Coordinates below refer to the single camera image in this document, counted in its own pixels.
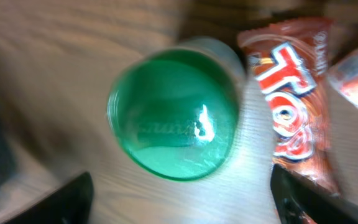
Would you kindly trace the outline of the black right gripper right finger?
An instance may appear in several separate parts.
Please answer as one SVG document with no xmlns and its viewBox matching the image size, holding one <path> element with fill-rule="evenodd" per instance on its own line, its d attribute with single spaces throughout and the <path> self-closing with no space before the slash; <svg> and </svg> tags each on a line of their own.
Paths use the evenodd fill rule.
<svg viewBox="0 0 358 224">
<path fill-rule="evenodd" d="M 270 189 L 282 223 L 300 223 L 306 214 L 316 223 L 358 224 L 357 205 L 279 164 L 273 166 Z"/>
</svg>

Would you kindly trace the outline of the orange Top candy bar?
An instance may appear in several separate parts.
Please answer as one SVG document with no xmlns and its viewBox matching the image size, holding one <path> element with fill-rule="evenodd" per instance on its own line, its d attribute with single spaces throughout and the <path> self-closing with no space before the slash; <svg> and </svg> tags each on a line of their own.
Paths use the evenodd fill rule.
<svg viewBox="0 0 358 224">
<path fill-rule="evenodd" d="M 237 44 L 272 112 L 273 163 L 338 195 L 324 81 L 330 28 L 325 17 L 290 19 L 242 31 Z"/>
</svg>

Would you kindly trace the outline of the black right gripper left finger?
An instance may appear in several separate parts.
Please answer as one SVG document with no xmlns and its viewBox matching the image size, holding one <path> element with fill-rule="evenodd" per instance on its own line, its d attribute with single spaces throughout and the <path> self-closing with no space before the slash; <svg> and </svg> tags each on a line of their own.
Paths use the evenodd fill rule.
<svg viewBox="0 0 358 224">
<path fill-rule="evenodd" d="M 94 197 L 89 172 L 74 177 L 4 224 L 87 224 Z"/>
</svg>

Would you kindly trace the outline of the green lid jar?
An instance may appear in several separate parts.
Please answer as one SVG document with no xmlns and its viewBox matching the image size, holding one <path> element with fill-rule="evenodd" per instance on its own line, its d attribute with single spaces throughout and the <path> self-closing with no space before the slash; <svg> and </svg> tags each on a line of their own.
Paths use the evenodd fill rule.
<svg viewBox="0 0 358 224">
<path fill-rule="evenodd" d="M 132 64 L 112 84 L 106 117 L 121 149 L 153 175 L 179 182 L 219 170 L 241 120 L 244 79 L 233 49 L 196 37 Z"/>
</svg>

